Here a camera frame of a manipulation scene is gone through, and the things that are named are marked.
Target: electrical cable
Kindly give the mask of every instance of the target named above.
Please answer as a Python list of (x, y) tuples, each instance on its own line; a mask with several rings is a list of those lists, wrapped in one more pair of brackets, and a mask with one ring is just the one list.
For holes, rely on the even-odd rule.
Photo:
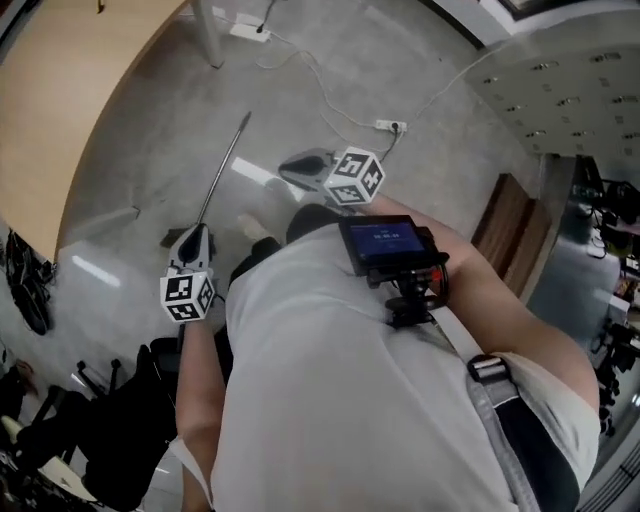
[[(271, 14), (271, 9), (273, 8), (273, 5), (275, 4), (277, 0), (271, 0), (271, 3), (269, 4), (269, 7), (267, 8), (267, 12), (265, 14), (265, 19), (262, 22), (262, 24), (257, 27), (258, 32), (262, 32), (264, 30), (264, 26), (267, 22), (267, 18), (269, 17), (269, 15)], [(220, 18), (224, 21), (227, 21), (229, 23), (235, 23), (233, 21), (231, 21), (228, 18), (225, 18), (224, 16), (219, 16), (219, 15), (215, 15), (217, 18)], [(277, 64), (275, 66), (266, 66), (263, 64), (260, 64), (258, 62), (258, 59), (260, 58), (260, 56), (258, 56), (258, 58), (254, 61), (255, 64), (264, 69), (264, 70), (276, 70), (279, 69), (281, 67), (283, 67), (285, 64), (287, 64), (293, 57), (295, 57), (296, 55), (300, 54), (302, 61), (313, 71), (313, 74), (316, 77), (316, 80), (318, 82), (318, 85), (320, 86), (320, 89), (322, 90), (322, 95), (324, 98), (325, 103), (327, 104), (327, 106), (333, 110), (334, 112), (336, 112), (337, 114), (340, 114), (342, 117), (344, 117), (345, 119), (347, 119), (348, 121), (350, 121), (351, 123), (355, 124), (356, 126), (359, 126), (361, 128), (371, 128), (371, 129), (376, 129), (376, 125), (373, 123), (364, 123), (361, 121), (358, 121), (356, 119), (354, 119), (353, 117), (351, 117), (349, 114), (347, 114), (346, 112), (342, 111), (341, 109), (339, 109), (338, 107), (336, 107), (331, 100), (329, 99), (329, 96), (327, 94), (327, 90), (324, 86), (324, 84), (322, 83), (322, 78), (320, 76), (320, 72), (318, 71), (318, 69), (316, 69), (310, 62), (308, 62), (304, 56), (308, 55), (313, 62), (318, 66), (318, 68), (321, 68), (320, 63), (318, 62), (318, 60), (316, 59), (316, 57), (309, 51), (307, 50), (301, 50), (300, 48), (298, 48), (298, 46), (293, 43), (292, 41), (289, 41), (288, 39), (286, 39), (285, 37), (282, 37), (279, 34), (276, 34), (275, 32), (271, 31), (271, 34), (276, 37), (277, 39), (280, 39), (282, 42), (287, 43), (291, 46), (293, 46), (295, 48), (295, 52), (293, 52), (292, 54), (290, 54), (286, 59), (284, 59), (280, 64)], [(496, 53), (504, 50), (505, 48), (508, 48), (509, 46), (515, 44), (516, 42), (518, 42), (522, 37), (524, 37), (526, 34), (523, 34), (523, 36), (519, 36), (519, 37), (514, 37), (511, 40), (507, 41), (506, 43), (504, 43), (502, 46), (499, 46), (491, 51), (489, 51), (488, 53), (484, 54), (482, 57), (480, 57), (479, 59), (476, 59), (475, 61), (473, 61), (471, 64), (469, 64), (467, 67), (465, 67), (462, 71), (460, 71), (456, 76), (453, 77), (453, 79), (446, 85), (446, 87), (444, 89), (442, 89), (441, 91), (437, 92), (436, 94), (434, 94), (433, 96), (431, 96), (426, 102), (424, 102), (422, 104), (422, 106), (416, 111), (415, 115), (413, 116), (413, 118), (411, 119), (411, 121), (409, 123), (407, 123), (407, 130), (413, 125), (415, 124), (415, 122), (420, 118), (420, 116), (428, 109), (431, 107), (431, 105), (433, 105), (433, 103), (440, 97), (442, 96), (444, 93), (446, 93), (460, 78), (462, 78), (464, 75), (466, 75), (471, 69), (473, 69), (475, 66), (477, 66), (478, 64), (480, 64), (481, 62), (483, 62), (485, 59), (487, 59), (488, 57), (490, 57), (491, 55), (495, 55)], [(327, 125), (329, 125), (329, 127), (335, 132), (336, 135), (338, 135), (338, 137), (340, 137), (342, 140), (344, 140), (345, 142), (347, 142), (348, 144), (352, 144), (354, 146), (358, 146), (358, 147), (362, 147), (364, 149), (369, 149), (371, 151), (377, 151), (377, 152), (382, 152), (382, 151), (388, 151), (388, 148), (374, 148), (371, 146), (366, 146), (364, 144), (361, 144), (359, 142), (353, 142), (352, 140), (350, 140), (348, 137), (346, 137), (345, 135), (343, 135), (323, 114), (322, 111), (320, 111), (320, 117), (322, 117), (322, 119), (325, 121), (325, 123), (327, 123)], [(402, 139), (402, 136), (404, 135), (404, 131), (400, 134), (400, 137), (398, 138), (398, 140), (395, 142), (394, 146), (397, 146), (399, 144), (399, 142)]]
[(271, 14), (271, 9), (273, 9), (274, 4), (277, 2), (277, 0), (271, 0), (271, 2), (269, 2), (269, 7), (267, 7), (267, 12), (264, 15), (264, 20), (262, 22), (262, 25), (260, 25), (258, 27), (258, 29), (256, 30), (256, 32), (258, 32), (258, 34), (262, 34), (262, 31), (264, 30), (264, 24), (267, 22), (267, 20), (269, 19), (269, 14)]
[(380, 159), (380, 163), (384, 162), (384, 159), (387, 158), (387, 155), (389, 153), (391, 153), (391, 150), (396, 146), (396, 144), (398, 143), (399, 140), (400, 140), (400, 132), (399, 132), (398, 126), (396, 124), (396, 126), (394, 126), (394, 128), (393, 128), (393, 142), (391, 143), (391, 146), (389, 146), (389, 149), (387, 149), (387, 151), (385, 151), (384, 155)]

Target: wooden panel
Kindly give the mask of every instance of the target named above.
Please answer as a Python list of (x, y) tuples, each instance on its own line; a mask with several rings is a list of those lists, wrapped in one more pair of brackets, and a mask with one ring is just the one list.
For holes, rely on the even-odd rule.
[(67, 197), (117, 87), (184, 0), (45, 0), (0, 66), (0, 216), (55, 260)]
[(545, 207), (540, 201), (531, 199), (520, 243), (503, 279), (517, 296), (527, 284), (550, 226), (551, 219)]
[(501, 174), (480, 224), (473, 245), (504, 277), (520, 239), (522, 218), (529, 196), (511, 174)]

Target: white cable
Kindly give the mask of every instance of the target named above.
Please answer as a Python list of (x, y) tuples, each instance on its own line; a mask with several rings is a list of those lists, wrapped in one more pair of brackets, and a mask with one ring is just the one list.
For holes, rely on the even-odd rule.
[[(333, 103), (331, 103), (331, 100), (329, 99), (329, 95), (327, 94), (327, 89), (324, 86), (324, 84), (322, 83), (322, 76), (320, 75), (320, 72), (318, 71), (318, 69), (316, 67), (314, 67), (309, 61), (307, 61), (305, 59), (305, 56), (309, 56), (311, 58), (311, 60), (315, 63), (315, 65), (320, 68), (320, 63), (318, 62), (318, 59), (315, 58), (315, 56), (307, 51), (307, 50), (301, 50), (299, 49), (294, 43), (292, 43), (291, 41), (289, 41), (288, 39), (285, 39), (284, 37), (276, 34), (275, 32), (271, 32), (272, 35), (274, 35), (275, 37), (277, 37), (278, 39), (280, 39), (281, 41), (290, 44), (291, 46), (293, 46), (296, 51), (293, 52), (291, 55), (289, 55), (286, 59), (284, 59), (280, 64), (276, 64), (275, 66), (266, 66), (264, 64), (261, 64), (260, 62), (258, 62), (258, 59), (260, 57), (258, 57), (258, 59), (255, 60), (255, 64), (256, 66), (258, 66), (259, 68), (262, 69), (266, 69), (266, 70), (274, 70), (274, 69), (279, 69), (281, 67), (283, 67), (284, 65), (286, 65), (293, 57), (300, 55), (300, 58), (302, 59), (302, 61), (309, 67), (309, 69), (311, 69), (311, 71), (313, 71), (313, 74), (316, 77), (316, 81), (318, 82), (318, 86), (320, 87), (320, 90), (322, 91), (322, 96), (324, 98), (325, 103), (327, 104), (327, 106), (333, 110), (334, 112), (340, 114), (341, 116), (343, 116), (345, 119), (348, 119), (349, 121), (351, 121), (353, 124), (360, 126), (362, 128), (376, 128), (375, 124), (371, 124), (371, 123), (363, 123), (361, 121), (358, 121), (356, 119), (354, 119), (353, 117), (351, 117), (349, 114), (347, 114), (346, 112), (340, 110), (338, 107), (336, 107)], [(354, 146), (358, 146), (358, 147), (362, 147), (364, 149), (369, 149), (371, 151), (386, 151), (388, 148), (374, 148), (374, 147), (367, 147), (359, 142), (353, 142), (351, 140), (349, 140), (349, 138), (347, 138), (346, 136), (344, 136), (333, 124), (331, 124), (331, 122), (325, 117), (325, 115), (323, 114), (322, 111), (320, 111), (320, 117), (322, 117), (322, 119), (324, 120), (325, 123), (327, 123), (329, 125), (329, 127), (336, 133), (336, 135), (338, 135), (338, 137), (340, 137), (342, 140), (344, 140), (345, 142), (347, 142), (348, 144), (354, 145)]]
[(469, 71), (471, 71), (471, 69), (473, 69), (474, 67), (476, 67), (478, 64), (480, 64), (484, 59), (486, 59), (487, 57), (490, 57), (491, 55), (503, 50), (504, 48), (506, 48), (507, 46), (510, 46), (512, 44), (512, 41), (508, 42), (507, 44), (500, 46), (499, 48), (496, 48), (495, 50), (491, 50), (489, 53), (484, 54), (482, 57), (480, 57), (479, 59), (473, 61), (471, 64), (469, 64), (466, 68), (464, 68), (462, 71), (460, 71), (460, 73), (458, 73), (456, 76), (453, 77), (453, 80), (451, 80), (451, 82), (449, 82), (447, 84), (447, 86), (442, 89), (440, 92), (435, 93), (433, 96), (431, 96), (431, 98), (429, 99), (429, 101), (427, 101), (424, 106), (422, 108), (420, 108), (417, 112), (416, 115), (414, 116), (414, 118), (409, 122), (409, 124), (407, 125), (407, 130), (409, 129), (409, 127), (415, 123), (418, 118), (424, 113), (425, 110), (427, 110), (434, 101), (436, 101), (436, 99), (438, 99), (441, 95), (443, 95), (445, 92), (447, 92), (451, 86), (453, 84), (455, 84), (460, 78), (462, 78), (464, 75), (466, 75)]
[[(235, 23), (233, 21), (231, 21), (228, 18), (225, 18), (223, 16), (219, 16), (219, 15), (215, 15), (216, 18), (220, 18), (224, 21), (227, 21), (229, 23)], [(361, 121), (358, 121), (356, 119), (354, 119), (353, 117), (351, 117), (349, 114), (347, 114), (346, 112), (340, 110), (338, 107), (336, 107), (333, 103), (331, 103), (331, 100), (329, 99), (329, 95), (327, 94), (327, 90), (324, 86), (324, 84), (322, 83), (322, 77), (320, 75), (320, 71), (318, 69), (316, 69), (313, 65), (311, 65), (310, 62), (308, 62), (304, 56), (308, 55), (313, 62), (318, 66), (318, 68), (321, 68), (320, 63), (318, 62), (318, 59), (315, 58), (315, 56), (307, 51), (307, 50), (301, 50), (300, 48), (298, 48), (298, 46), (289, 41), (288, 39), (282, 37), (279, 34), (276, 34), (275, 32), (273, 32), (272, 30), (270, 30), (271, 34), (273, 36), (275, 36), (276, 38), (280, 39), (281, 41), (293, 46), (296, 51), (293, 52), (291, 55), (289, 55), (286, 59), (284, 59), (284, 61), (282, 61), (280, 64), (277, 64), (275, 66), (266, 66), (263, 64), (260, 64), (258, 62), (258, 59), (260, 58), (260, 56), (258, 56), (258, 58), (256, 58), (256, 60), (254, 61), (254, 63), (265, 70), (275, 70), (275, 69), (279, 69), (281, 67), (283, 67), (284, 65), (286, 65), (293, 57), (295, 57), (296, 55), (300, 55), (303, 62), (311, 69), (311, 71), (313, 71), (313, 74), (316, 77), (316, 80), (318, 82), (318, 85), (320, 86), (320, 90), (322, 91), (322, 96), (324, 98), (325, 103), (327, 104), (327, 106), (333, 110), (334, 112), (336, 112), (337, 114), (340, 114), (341, 116), (343, 116), (345, 119), (349, 120), (351, 123), (355, 124), (356, 126), (360, 126), (362, 128), (373, 128), (373, 129), (377, 129), (375, 124), (372, 123), (363, 123)], [(431, 105), (433, 105), (433, 103), (440, 97), (442, 96), (444, 93), (446, 93), (452, 86), (453, 84), (455, 84), (460, 78), (462, 78), (464, 75), (466, 75), (471, 69), (473, 69), (475, 66), (477, 66), (478, 64), (480, 64), (482, 61), (484, 61), (486, 58), (490, 57), (491, 55), (496, 54), (497, 52), (500, 52), (502, 50), (504, 50), (505, 48), (507, 48), (508, 46), (511, 46), (512, 44), (514, 44), (515, 42), (519, 41), (520, 37), (515, 37), (512, 38), (510, 41), (508, 41), (507, 43), (503, 44), (502, 46), (499, 46), (498, 48), (495, 48), (494, 50), (491, 50), (490, 52), (484, 54), (482, 57), (480, 57), (479, 59), (473, 61), (471, 64), (469, 64), (466, 68), (464, 68), (462, 71), (460, 71), (460, 73), (458, 73), (455, 77), (453, 77), (453, 79), (447, 84), (447, 86), (442, 89), (441, 91), (437, 92), (436, 94), (434, 94), (433, 96), (431, 96), (431, 98), (429, 98), (428, 101), (426, 101), (422, 107), (420, 107), (417, 111), (416, 114), (414, 115), (413, 119), (411, 119), (411, 121), (409, 121), (407, 123), (407, 130), (409, 130), (409, 128), (420, 118), (420, 116), (425, 112), (425, 110), (427, 110), (429, 107), (431, 107)], [(344, 140), (345, 142), (347, 142), (348, 144), (352, 144), (354, 146), (358, 146), (358, 147), (365, 147), (362, 144), (358, 143), (358, 142), (353, 142), (351, 140), (349, 140), (348, 137), (345, 137), (342, 133), (340, 133), (340, 131), (333, 125), (331, 124), (331, 122), (325, 117), (325, 115), (322, 113), (322, 111), (320, 111), (320, 116), (322, 117), (322, 119), (325, 121), (325, 123), (327, 123), (327, 125), (329, 125), (329, 127), (336, 133), (336, 135), (338, 135), (338, 137), (340, 137), (342, 140)], [(404, 135), (405, 132), (402, 132), (400, 134), (400, 138), (397, 140), (395, 146), (397, 146), (400, 143), (400, 140), (402, 139), (402, 136)], [(366, 148), (365, 149), (370, 149), (372, 151), (378, 151), (378, 152), (382, 152), (382, 151), (386, 151), (387, 148)]]

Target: gray floor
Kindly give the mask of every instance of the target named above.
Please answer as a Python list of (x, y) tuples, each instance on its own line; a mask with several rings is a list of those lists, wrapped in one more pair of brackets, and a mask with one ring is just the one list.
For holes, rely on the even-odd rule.
[[(262, 16), (266, 2), (238, 1)], [(411, 121), (477, 53), (416, 0), (296, 0), (278, 2), (269, 26), (314, 54), (331, 101), (363, 123)], [(159, 277), (167, 228), (193, 222), (226, 146), (242, 116), (253, 111), (235, 156), (269, 172), (312, 147), (348, 144), (386, 148), (389, 133), (362, 128), (330, 111), (313, 72), (300, 56), (279, 69), (294, 49), (278, 40), (261, 45), (223, 37), (220, 70), (202, 58), (190, 17), (172, 23), (128, 80), (96, 138), (79, 177), (76, 219), (134, 204), (126, 228), (68, 246), (52, 289), (55, 329), (40, 338), (26, 328), (0, 283), (0, 335), (36, 369), (42, 383), (69, 386), (79, 359), (107, 373), (118, 356), (133, 361), (140, 344), (176, 331), (160, 308)], [(536, 196), (537, 160), (527, 155), (466, 86), (457, 82), (411, 125), (385, 161), (384, 193), (431, 214), (470, 237), (497, 176), (513, 173)], [(221, 292), (250, 243), (237, 217), (249, 212), (281, 235), (297, 208), (276, 182), (228, 169), (205, 217), (216, 235), (215, 269)], [(217, 310), (218, 322), (223, 312)], [(145, 511), (176, 509), (176, 468), (159, 472)]]

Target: chair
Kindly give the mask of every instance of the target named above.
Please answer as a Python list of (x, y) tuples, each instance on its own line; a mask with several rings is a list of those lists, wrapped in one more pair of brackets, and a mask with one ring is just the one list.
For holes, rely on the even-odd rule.
[[(117, 373), (114, 367), (112, 383)], [(92, 382), (84, 371), (81, 377)], [(175, 408), (148, 347), (138, 352), (134, 376), (110, 392), (87, 400), (67, 392), (55, 417), (25, 427), (17, 435), (19, 463), (40, 467), (77, 446), (87, 458), (82, 485), (94, 499), (118, 511), (138, 507), (154, 471), (176, 435)]]

